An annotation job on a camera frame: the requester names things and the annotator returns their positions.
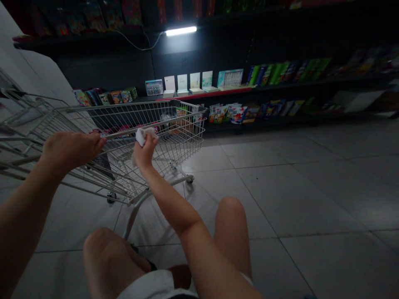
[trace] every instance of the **electrical cable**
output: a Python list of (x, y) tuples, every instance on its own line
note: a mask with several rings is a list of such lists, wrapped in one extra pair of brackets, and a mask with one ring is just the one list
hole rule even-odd
[[(161, 33), (159, 34), (157, 41), (155, 42), (155, 44), (154, 44), (152, 47), (150, 47), (150, 48), (148, 48), (148, 49), (140, 49), (140, 48), (137, 47), (134, 43), (132, 43), (122, 32), (120, 32), (120, 31), (118, 31), (118, 30), (113, 30), (113, 31), (118, 32), (120, 35), (122, 35), (124, 38), (126, 38), (126, 40), (127, 40), (132, 46), (134, 46), (137, 50), (140, 50), (140, 51), (147, 51), (147, 50), (152, 50), (153, 48), (155, 48), (155, 46), (157, 45), (157, 43), (158, 43), (158, 41), (159, 41), (159, 38), (160, 38), (161, 35), (164, 33), (164, 32), (161, 32)], [(150, 39), (148, 38), (147, 34), (144, 33), (144, 35), (147, 37), (148, 45), (150, 45)]]

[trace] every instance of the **fluorescent light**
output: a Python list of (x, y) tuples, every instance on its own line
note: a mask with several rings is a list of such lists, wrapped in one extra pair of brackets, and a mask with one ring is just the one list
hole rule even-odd
[(185, 27), (185, 28), (179, 28), (179, 29), (172, 29), (172, 30), (166, 30), (166, 35), (167, 36), (172, 36), (172, 35), (179, 35), (179, 34), (185, 34), (185, 33), (192, 33), (196, 32), (197, 27)]

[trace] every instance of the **grey floor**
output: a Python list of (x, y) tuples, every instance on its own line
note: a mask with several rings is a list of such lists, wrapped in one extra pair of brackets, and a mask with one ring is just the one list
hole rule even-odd
[[(193, 185), (176, 189), (211, 233), (220, 199), (240, 199), (254, 285), (266, 298), (398, 298), (398, 133), (398, 121), (382, 120), (207, 134), (182, 166), (195, 175)], [(3, 201), (18, 182), (1, 181)], [(13, 297), (89, 298), (84, 240), (100, 226), (121, 235), (129, 212), (61, 186)], [(160, 268), (185, 261), (153, 198), (142, 205), (129, 241)]]

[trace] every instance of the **hand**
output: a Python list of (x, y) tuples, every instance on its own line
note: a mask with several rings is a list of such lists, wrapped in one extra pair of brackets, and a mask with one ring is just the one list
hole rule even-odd
[(44, 143), (39, 164), (66, 174), (93, 160), (106, 142), (98, 133), (57, 132)]
[(145, 136), (145, 144), (143, 147), (136, 141), (133, 150), (133, 159), (140, 169), (152, 167), (153, 153), (155, 146), (158, 144), (158, 139), (153, 138), (147, 133)]

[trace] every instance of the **white shorts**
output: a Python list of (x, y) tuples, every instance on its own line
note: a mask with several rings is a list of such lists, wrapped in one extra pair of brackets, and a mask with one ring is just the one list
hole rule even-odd
[[(242, 274), (242, 276), (253, 285), (252, 281), (246, 275)], [(168, 270), (156, 270), (132, 282), (117, 299), (168, 299), (181, 294), (198, 298), (192, 279), (188, 290), (175, 289), (172, 272)]]

